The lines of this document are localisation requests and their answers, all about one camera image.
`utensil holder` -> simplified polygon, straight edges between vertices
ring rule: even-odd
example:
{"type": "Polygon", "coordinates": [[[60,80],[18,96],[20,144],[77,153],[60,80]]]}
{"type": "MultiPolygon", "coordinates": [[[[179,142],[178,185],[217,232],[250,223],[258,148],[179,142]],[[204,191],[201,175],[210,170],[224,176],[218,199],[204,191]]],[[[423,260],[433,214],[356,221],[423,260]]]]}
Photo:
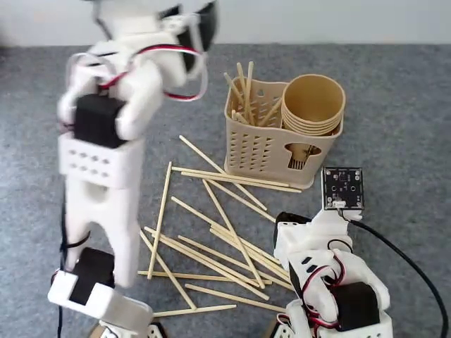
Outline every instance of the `utensil holder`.
{"type": "MultiPolygon", "coordinates": [[[[236,77],[233,82],[240,90],[239,78],[236,77]]],[[[252,80],[250,101],[256,124],[282,97],[286,85],[286,82],[252,80]]],[[[227,129],[225,171],[231,175],[284,182],[298,189],[307,189],[313,184],[316,172],[343,129],[342,119],[331,135],[306,136],[282,129],[280,109],[261,127],[234,121],[232,110],[242,112],[243,107],[229,89],[224,109],[227,129]],[[316,150],[300,166],[293,162],[293,154],[288,150],[293,144],[306,144],[307,148],[313,146],[316,150]]]]}

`black wire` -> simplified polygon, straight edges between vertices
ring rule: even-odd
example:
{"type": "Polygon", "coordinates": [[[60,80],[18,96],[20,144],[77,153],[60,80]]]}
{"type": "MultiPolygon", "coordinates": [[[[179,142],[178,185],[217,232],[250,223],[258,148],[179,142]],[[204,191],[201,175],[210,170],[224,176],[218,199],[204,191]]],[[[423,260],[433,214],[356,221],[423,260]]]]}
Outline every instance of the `black wire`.
{"type": "Polygon", "coordinates": [[[92,19],[94,22],[100,27],[102,32],[105,34],[105,37],[107,40],[112,40],[113,35],[111,34],[110,30],[106,26],[105,22],[100,18],[100,4],[101,0],[94,0],[93,5],[93,11],[92,11],[92,19]]]}
{"type": "Polygon", "coordinates": [[[109,333],[111,333],[115,338],[119,338],[118,335],[112,330],[110,329],[108,326],[105,327],[109,333]]]}
{"type": "Polygon", "coordinates": [[[351,247],[348,243],[346,243],[346,242],[343,241],[342,239],[338,239],[338,238],[331,239],[329,242],[327,242],[327,249],[328,249],[328,250],[330,250],[330,243],[333,243],[333,242],[340,242],[340,243],[343,243],[343,244],[344,244],[345,246],[347,246],[347,248],[351,251],[351,254],[354,253],[354,250],[352,250],[352,247],[351,247]]]}
{"type": "Polygon", "coordinates": [[[343,211],[340,209],[338,210],[338,215],[341,216],[344,220],[351,223],[352,225],[355,225],[356,227],[359,227],[363,230],[366,230],[370,232],[373,236],[376,236],[378,239],[380,239],[384,244],[386,244],[390,249],[392,249],[395,253],[397,253],[399,256],[401,256],[402,259],[404,259],[423,279],[423,281],[428,285],[429,289],[431,290],[432,294],[434,295],[435,301],[437,301],[438,307],[440,309],[440,313],[442,315],[442,331],[440,333],[440,338],[446,338],[449,330],[449,322],[448,322],[448,314],[446,312],[445,304],[443,303],[442,297],[440,296],[440,293],[438,292],[435,285],[432,283],[432,281],[429,279],[429,277],[424,273],[424,271],[411,259],[406,255],[404,252],[402,252],[399,248],[397,248],[392,242],[390,242],[388,239],[386,239],[381,233],[377,232],[372,227],[369,227],[368,225],[365,225],[362,222],[356,221],[356,220],[348,220],[344,217],[343,211]]]}
{"type": "MultiPolygon", "coordinates": [[[[91,235],[91,232],[88,232],[87,236],[82,240],[78,241],[77,243],[68,244],[68,236],[66,232],[66,188],[63,189],[63,203],[61,205],[60,227],[61,227],[61,245],[59,247],[59,251],[61,253],[61,256],[59,270],[64,271],[64,268],[66,266],[66,259],[68,257],[68,249],[75,248],[76,246],[84,244],[91,235]]],[[[63,331],[63,307],[58,306],[58,331],[57,331],[58,338],[61,338],[62,331],[63,331]]]]}

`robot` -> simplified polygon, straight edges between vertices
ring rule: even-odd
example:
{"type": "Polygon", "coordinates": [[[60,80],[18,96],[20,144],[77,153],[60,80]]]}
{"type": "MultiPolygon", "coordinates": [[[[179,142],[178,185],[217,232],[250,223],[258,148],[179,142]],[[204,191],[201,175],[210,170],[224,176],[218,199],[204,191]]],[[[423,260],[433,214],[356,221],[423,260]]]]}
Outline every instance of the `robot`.
{"type": "Polygon", "coordinates": [[[309,219],[281,213],[274,230],[274,256],[298,299],[278,316],[270,337],[393,337],[385,310],[387,287],[353,254],[348,220],[360,220],[364,207],[361,168],[324,168],[323,205],[309,219]]]}
{"type": "MultiPolygon", "coordinates": [[[[149,326],[152,309],[114,287],[131,287],[137,275],[145,130],[165,96],[193,101],[204,94],[216,3],[191,14],[180,13],[179,6],[146,13],[130,8],[129,1],[116,5],[109,40],[69,59],[67,90],[58,103],[66,130],[58,139],[65,176],[63,241],[48,299],[60,311],[98,319],[101,338],[164,337],[159,327],[149,326]],[[198,94],[170,93],[199,76],[198,94]],[[103,228],[114,255],[87,246],[92,223],[103,228]]],[[[96,21],[107,30],[99,16],[96,21]]]]}

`pile of chopsticks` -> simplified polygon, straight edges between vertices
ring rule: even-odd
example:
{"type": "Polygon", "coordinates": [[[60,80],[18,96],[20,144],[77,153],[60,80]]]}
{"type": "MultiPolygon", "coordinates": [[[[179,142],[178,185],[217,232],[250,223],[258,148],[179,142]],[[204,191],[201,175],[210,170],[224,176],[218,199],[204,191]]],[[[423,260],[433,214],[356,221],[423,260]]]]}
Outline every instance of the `pile of chopsticks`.
{"type": "Polygon", "coordinates": [[[266,295],[262,290],[265,289],[267,285],[271,284],[277,284],[281,287],[284,287],[289,290],[293,290],[291,284],[290,284],[290,278],[288,275],[288,272],[285,271],[281,266],[277,259],[275,259],[271,254],[265,252],[264,250],[260,249],[258,246],[254,245],[251,242],[248,242],[246,239],[241,238],[237,232],[235,231],[235,228],[230,221],[230,218],[227,216],[226,212],[220,205],[218,199],[216,198],[216,195],[212,189],[212,187],[215,187],[219,189],[222,192],[225,192],[229,196],[233,197],[234,199],[237,199],[239,202],[243,203],[253,211],[257,212],[260,216],[263,218],[270,220],[272,223],[276,221],[276,219],[269,215],[266,211],[267,208],[260,202],[254,195],[252,195],[250,192],[248,192],[243,185],[249,184],[249,185],[256,185],[258,187],[268,187],[269,189],[288,189],[288,191],[294,191],[294,192],[300,192],[299,190],[295,189],[289,189],[287,187],[284,187],[281,184],[276,184],[277,182],[270,182],[270,181],[263,181],[263,180],[253,180],[253,179],[245,179],[243,177],[236,177],[227,175],[221,167],[219,167],[216,163],[214,163],[207,155],[205,155],[204,152],[202,152],[200,149],[198,149],[194,144],[192,144],[190,141],[188,141],[183,136],[180,136],[180,139],[188,145],[194,152],[196,152],[198,155],[200,155],[206,162],[211,164],[218,173],[210,173],[210,172],[200,172],[199,170],[193,170],[193,169],[185,169],[185,168],[178,168],[173,167],[172,163],[168,164],[168,168],[166,171],[166,179],[164,182],[164,188],[163,188],[163,196],[161,198],[161,207],[159,212],[158,221],[156,224],[156,229],[151,229],[149,227],[145,227],[144,230],[149,233],[150,236],[154,238],[153,243],[151,243],[151,240],[148,238],[148,236],[141,231],[141,238],[144,241],[144,243],[148,246],[149,250],[151,251],[151,257],[150,257],[150,263],[149,263],[149,269],[147,271],[139,271],[138,273],[140,275],[146,275],[147,278],[150,280],[152,277],[168,277],[171,279],[172,283],[175,285],[177,290],[180,292],[181,296],[186,300],[188,306],[190,308],[182,309],[182,310],[175,310],[175,311],[164,311],[164,312],[157,312],[155,313],[155,317],[164,317],[164,316],[170,316],[170,315],[182,315],[182,314],[188,314],[188,313],[203,313],[203,312],[209,312],[209,311],[219,311],[219,310],[226,310],[230,308],[236,307],[236,304],[226,304],[221,306],[209,306],[209,307],[197,307],[197,305],[192,301],[190,296],[187,294],[185,289],[194,290],[197,292],[203,292],[206,294],[210,294],[213,296],[221,297],[224,299],[229,299],[232,301],[240,302],[240,303],[246,303],[253,306],[258,306],[260,308],[266,308],[272,311],[276,311],[279,313],[285,312],[285,309],[280,306],[274,306],[272,304],[262,302],[262,301],[255,301],[252,299],[243,298],[240,296],[235,296],[232,294],[226,294],[223,292],[219,292],[213,289],[207,289],[204,287],[200,287],[193,284],[185,284],[185,288],[179,283],[178,278],[180,279],[191,279],[191,280],[213,280],[217,282],[234,282],[241,287],[245,288],[246,290],[252,292],[253,294],[257,295],[258,297],[262,298],[264,301],[268,301],[269,297],[266,295]],[[234,258],[231,258],[224,253],[218,252],[217,250],[212,249],[210,246],[206,244],[201,244],[199,242],[196,242],[193,239],[184,237],[184,236],[178,236],[177,239],[170,238],[166,236],[162,231],[162,224],[163,224],[163,213],[166,205],[166,200],[168,196],[168,188],[169,188],[169,181],[170,176],[173,171],[181,172],[182,174],[191,176],[191,177],[198,177],[202,179],[202,183],[205,187],[205,190],[207,191],[208,195],[210,196],[214,206],[216,207],[216,210],[221,215],[223,219],[223,225],[219,224],[218,222],[210,219],[203,213],[200,213],[196,208],[193,206],[190,206],[184,201],[181,201],[180,199],[172,196],[171,201],[175,202],[177,205],[184,208],[186,211],[189,211],[190,213],[196,215],[201,220],[209,224],[210,227],[210,233],[214,235],[215,237],[218,237],[225,243],[228,243],[232,247],[235,247],[237,250],[239,250],[244,258],[244,261],[238,261],[234,258]],[[236,193],[230,191],[228,188],[221,185],[219,182],[231,182],[233,183],[241,192],[243,192],[246,197],[249,199],[246,200],[245,198],[237,195],[236,193]],[[197,261],[201,263],[202,265],[205,265],[206,267],[210,268],[214,272],[217,273],[217,275],[195,275],[192,273],[173,273],[169,270],[168,266],[165,264],[163,258],[158,254],[157,249],[159,246],[159,243],[162,242],[166,246],[171,247],[172,249],[178,251],[180,254],[183,254],[187,257],[190,257],[194,261],[197,261]],[[250,272],[250,275],[243,275],[242,273],[239,273],[238,271],[230,268],[229,266],[226,266],[219,261],[225,261],[231,265],[237,266],[239,268],[242,268],[244,270],[247,270],[250,272]],[[154,265],[155,262],[159,262],[159,265],[163,269],[163,271],[155,271],[154,265]],[[265,267],[270,273],[265,273],[260,270],[257,270],[256,263],[259,265],[265,267]]]}
{"type": "Polygon", "coordinates": [[[282,98],[280,98],[276,104],[269,110],[269,112],[259,122],[258,116],[254,115],[254,107],[251,107],[251,88],[252,88],[252,72],[254,71],[254,61],[250,61],[247,67],[247,78],[243,74],[241,63],[237,63],[238,78],[240,79],[240,89],[233,83],[229,74],[224,73],[224,77],[227,80],[232,93],[237,97],[239,102],[239,108],[242,111],[232,110],[231,118],[234,121],[238,121],[245,125],[253,125],[257,127],[263,127],[268,120],[278,112],[280,105],[282,104],[282,98]]]}

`stacked paper cups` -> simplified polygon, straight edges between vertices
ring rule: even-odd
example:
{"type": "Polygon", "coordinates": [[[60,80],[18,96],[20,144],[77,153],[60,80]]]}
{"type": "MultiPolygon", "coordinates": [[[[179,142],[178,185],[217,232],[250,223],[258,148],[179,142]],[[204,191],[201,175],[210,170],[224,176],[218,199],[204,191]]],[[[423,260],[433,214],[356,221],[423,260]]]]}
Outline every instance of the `stacked paper cups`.
{"type": "MultiPolygon", "coordinates": [[[[296,77],[283,92],[284,128],[306,137],[328,137],[339,129],[345,102],[345,91],[335,80],[317,74],[296,77]]],[[[292,144],[289,150],[296,166],[315,153],[309,144],[292,144]]]]}

